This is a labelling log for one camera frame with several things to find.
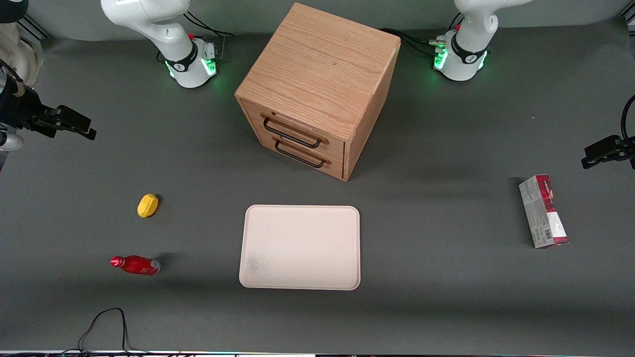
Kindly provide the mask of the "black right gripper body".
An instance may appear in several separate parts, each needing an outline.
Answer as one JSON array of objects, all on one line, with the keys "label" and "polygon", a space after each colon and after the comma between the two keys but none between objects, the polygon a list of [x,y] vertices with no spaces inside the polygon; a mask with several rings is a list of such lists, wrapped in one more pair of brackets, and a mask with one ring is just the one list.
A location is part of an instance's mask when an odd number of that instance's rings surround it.
[{"label": "black right gripper body", "polygon": [[59,130],[54,118],[47,114],[50,110],[41,103],[36,91],[24,88],[22,96],[16,95],[16,87],[4,87],[0,95],[0,121],[4,126],[38,132],[54,138]]}]

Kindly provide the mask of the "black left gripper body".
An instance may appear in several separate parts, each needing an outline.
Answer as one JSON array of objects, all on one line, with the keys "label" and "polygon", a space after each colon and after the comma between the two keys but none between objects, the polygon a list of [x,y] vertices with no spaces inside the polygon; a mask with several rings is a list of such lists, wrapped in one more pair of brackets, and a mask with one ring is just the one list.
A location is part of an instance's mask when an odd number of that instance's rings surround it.
[{"label": "black left gripper body", "polygon": [[635,169],[635,136],[629,136],[626,139],[617,140],[619,153],[617,161],[628,161],[631,168]]}]

